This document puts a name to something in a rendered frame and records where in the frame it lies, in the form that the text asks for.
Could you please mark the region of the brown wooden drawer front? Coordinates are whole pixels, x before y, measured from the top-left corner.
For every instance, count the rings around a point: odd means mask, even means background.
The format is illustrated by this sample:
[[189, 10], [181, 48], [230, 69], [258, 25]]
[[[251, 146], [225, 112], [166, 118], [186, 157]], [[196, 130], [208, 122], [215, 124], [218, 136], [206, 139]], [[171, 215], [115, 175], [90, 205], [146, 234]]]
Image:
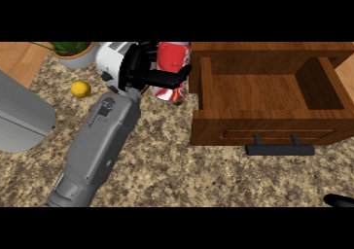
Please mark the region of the brown wooden drawer front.
[[194, 110], [193, 146], [255, 143], [330, 145], [354, 136], [354, 110]]

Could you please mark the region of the grey plant pot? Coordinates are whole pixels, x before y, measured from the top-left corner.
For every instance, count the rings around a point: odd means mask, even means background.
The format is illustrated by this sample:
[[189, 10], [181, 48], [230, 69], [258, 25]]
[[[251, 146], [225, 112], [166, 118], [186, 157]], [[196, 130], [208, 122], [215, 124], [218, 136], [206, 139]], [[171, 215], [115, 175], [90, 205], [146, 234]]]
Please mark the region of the grey plant pot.
[[54, 53], [60, 63], [70, 69], [87, 68], [94, 62], [97, 57], [97, 52], [100, 50], [100, 44], [92, 42], [87, 50], [72, 56], [61, 56]]

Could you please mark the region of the brown wooden drawer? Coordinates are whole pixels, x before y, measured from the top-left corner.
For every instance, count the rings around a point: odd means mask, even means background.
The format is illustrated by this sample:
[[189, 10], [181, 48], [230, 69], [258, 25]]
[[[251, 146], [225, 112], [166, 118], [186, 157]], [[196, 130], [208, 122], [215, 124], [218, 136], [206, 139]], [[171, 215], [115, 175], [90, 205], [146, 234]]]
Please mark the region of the brown wooden drawer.
[[330, 145], [354, 136], [354, 110], [194, 110], [193, 146], [255, 143]]
[[205, 110], [353, 110], [326, 57], [200, 60]]

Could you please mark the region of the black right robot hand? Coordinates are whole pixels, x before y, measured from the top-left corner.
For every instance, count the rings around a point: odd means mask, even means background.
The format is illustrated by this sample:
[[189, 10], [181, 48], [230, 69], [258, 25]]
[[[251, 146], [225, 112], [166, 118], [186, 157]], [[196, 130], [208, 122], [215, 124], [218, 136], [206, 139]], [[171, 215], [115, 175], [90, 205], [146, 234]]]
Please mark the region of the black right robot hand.
[[335, 194], [325, 196], [325, 202], [332, 207], [354, 207], [354, 198]]

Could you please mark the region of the red soda can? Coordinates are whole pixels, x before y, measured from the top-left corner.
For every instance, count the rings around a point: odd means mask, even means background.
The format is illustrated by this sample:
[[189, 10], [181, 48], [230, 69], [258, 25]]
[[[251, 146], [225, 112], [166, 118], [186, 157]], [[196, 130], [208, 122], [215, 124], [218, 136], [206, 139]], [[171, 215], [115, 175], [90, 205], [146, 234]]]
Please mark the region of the red soda can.
[[[162, 42], [155, 68], [177, 73], [190, 62], [190, 52], [191, 47], [187, 42]], [[181, 82], [177, 89], [155, 87], [153, 94], [157, 99], [180, 105], [186, 99], [184, 89], [186, 82]]]

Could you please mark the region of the green plant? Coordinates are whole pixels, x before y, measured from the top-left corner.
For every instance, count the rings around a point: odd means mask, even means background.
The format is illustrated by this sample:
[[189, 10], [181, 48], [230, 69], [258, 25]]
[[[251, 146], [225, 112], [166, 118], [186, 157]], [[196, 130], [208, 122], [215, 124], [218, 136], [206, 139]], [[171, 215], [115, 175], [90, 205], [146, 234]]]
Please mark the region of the green plant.
[[90, 42], [51, 42], [48, 46], [36, 42], [33, 42], [33, 44], [60, 56], [72, 56], [82, 53], [91, 45]]

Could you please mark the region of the yellow lemon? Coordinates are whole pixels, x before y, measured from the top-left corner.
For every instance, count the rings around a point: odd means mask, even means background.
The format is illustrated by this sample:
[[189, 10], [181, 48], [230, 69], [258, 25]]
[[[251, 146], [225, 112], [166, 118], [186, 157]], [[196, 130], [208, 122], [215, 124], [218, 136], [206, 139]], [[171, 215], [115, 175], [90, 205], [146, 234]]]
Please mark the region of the yellow lemon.
[[85, 98], [91, 94], [91, 85], [87, 82], [72, 84], [72, 94], [78, 98]]

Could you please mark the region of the brown wooden cabinet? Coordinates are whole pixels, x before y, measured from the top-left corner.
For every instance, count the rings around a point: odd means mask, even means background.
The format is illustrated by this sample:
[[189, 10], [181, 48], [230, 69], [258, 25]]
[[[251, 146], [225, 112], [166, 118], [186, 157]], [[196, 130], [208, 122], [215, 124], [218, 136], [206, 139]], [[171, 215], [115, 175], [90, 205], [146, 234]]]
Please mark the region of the brown wooden cabinet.
[[193, 42], [190, 92], [200, 90], [200, 59], [218, 75], [295, 74], [311, 57], [327, 57], [336, 68], [354, 54], [351, 42]]

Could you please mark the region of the grey rounded appliance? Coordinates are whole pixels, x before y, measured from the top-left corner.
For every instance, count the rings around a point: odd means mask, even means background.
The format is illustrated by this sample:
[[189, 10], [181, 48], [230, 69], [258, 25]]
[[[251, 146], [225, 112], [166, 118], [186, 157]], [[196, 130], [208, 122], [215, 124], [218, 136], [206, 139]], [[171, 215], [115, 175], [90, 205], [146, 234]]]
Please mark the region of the grey rounded appliance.
[[56, 120], [53, 105], [0, 70], [0, 151], [32, 149], [50, 135]]

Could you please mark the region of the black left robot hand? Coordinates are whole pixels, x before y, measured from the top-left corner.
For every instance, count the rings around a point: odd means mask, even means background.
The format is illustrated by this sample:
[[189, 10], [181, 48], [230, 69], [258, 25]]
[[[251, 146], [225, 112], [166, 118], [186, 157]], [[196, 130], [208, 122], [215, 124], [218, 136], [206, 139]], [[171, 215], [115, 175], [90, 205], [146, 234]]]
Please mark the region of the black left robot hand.
[[159, 44], [162, 42], [137, 42], [129, 46], [119, 72], [119, 89], [135, 88], [143, 90], [146, 86], [177, 89], [186, 82], [191, 64], [189, 63], [177, 73], [157, 70]]

